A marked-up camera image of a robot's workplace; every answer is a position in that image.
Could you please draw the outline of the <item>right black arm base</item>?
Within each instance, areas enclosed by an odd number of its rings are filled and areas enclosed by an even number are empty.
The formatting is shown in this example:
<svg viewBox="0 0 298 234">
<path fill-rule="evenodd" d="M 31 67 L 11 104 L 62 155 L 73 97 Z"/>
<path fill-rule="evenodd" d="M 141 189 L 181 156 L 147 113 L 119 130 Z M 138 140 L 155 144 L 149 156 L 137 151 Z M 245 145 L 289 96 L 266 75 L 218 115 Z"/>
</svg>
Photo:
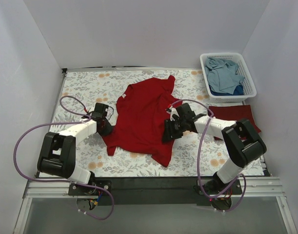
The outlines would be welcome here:
<svg viewBox="0 0 298 234">
<path fill-rule="evenodd" d="M 227 186 L 222 186 L 222 187 L 216 188 L 214 186 L 212 180 L 208 180 L 208 179 L 202 181 L 201 184 L 202 184 L 203 189 L 205 190 L 205 192 L 208 195 L 216 195 L 216 194 L 222 192 L 223 190 L 225 190 L 227 187 Z M 197 192 L 197 194 L 203 195 L 203 192 L 200 188 L 198 181 L 193 186 L 193 189 Z M 232 195 L 241 195 L 242 194 L 242 187 L 241 187 L 240 181 L 238 179 L 223 194 L 226 195 L 226 194 L 230 194 L 230 193 L 232 193 Z"/>
</svg>

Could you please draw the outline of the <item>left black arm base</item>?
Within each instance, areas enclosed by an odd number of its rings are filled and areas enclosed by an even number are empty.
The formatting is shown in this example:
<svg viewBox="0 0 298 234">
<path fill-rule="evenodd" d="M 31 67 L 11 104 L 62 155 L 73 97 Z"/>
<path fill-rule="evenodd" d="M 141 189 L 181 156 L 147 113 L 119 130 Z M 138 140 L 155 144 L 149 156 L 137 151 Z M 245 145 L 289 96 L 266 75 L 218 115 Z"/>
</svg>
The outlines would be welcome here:
<svg viewBox="0 0 298 234">
<path fill-rule="evenodd" d="M 91 185 L 101 187 L 110 192 L 112 187 L 112 181 L 98 179 L 93 181 Z M 100 189 L 86 187 L 86 186 L 78 185 L 76 183 L 71 183 L 68 190 L 68 195 L 70 196 L 89 196 L 89 195 L 94 196 L 94 195 L 99 195 L 99 193 L 106 194 Z"/>
</svg>

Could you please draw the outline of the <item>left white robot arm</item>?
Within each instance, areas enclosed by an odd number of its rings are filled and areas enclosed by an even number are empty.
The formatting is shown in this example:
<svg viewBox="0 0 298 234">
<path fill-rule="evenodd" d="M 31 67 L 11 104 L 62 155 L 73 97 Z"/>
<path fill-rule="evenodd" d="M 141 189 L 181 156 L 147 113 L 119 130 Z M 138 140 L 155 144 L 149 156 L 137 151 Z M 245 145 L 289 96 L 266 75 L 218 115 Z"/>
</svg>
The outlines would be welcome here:
<svg viewBox="0 0 298 234">
<path fill-rule="evenodd" d="M 104 137 L 112 133 L 113 126 L 107 119 L 110 106 L 96 103 L 94 110 L 84 116 L 83 121 L 58 133 L 48 132 L 44 136 L 37 163 L 38 171 L 80 183 L 80 190 L 91 195 L 96 191 L 94 174 L 76 163 L 76 147 L 91 135 Z"/>
</svg>

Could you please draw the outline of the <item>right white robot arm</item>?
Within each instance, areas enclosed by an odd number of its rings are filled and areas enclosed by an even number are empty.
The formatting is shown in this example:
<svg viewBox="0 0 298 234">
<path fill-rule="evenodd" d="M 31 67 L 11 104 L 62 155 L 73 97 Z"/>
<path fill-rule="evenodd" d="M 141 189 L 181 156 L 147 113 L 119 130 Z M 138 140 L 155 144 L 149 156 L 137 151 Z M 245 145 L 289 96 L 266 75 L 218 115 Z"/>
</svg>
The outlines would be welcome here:
<svg viewBox="0 0 298 234">
<path fill-rule="evenodd" d="M 266 145 L 248 119 L 222 120 L 213 114 L 195 114 L 189 104 L 167 108 L 170 117 L 164 122 L 162 142 L 179 139 L 185 131 L 222 139 L 229 154 L 228 160 L 214 173 L 211 180 L 199 184 L 208 198 L 226 193 L 251 162 L 266 153 Z"/>
</svg>

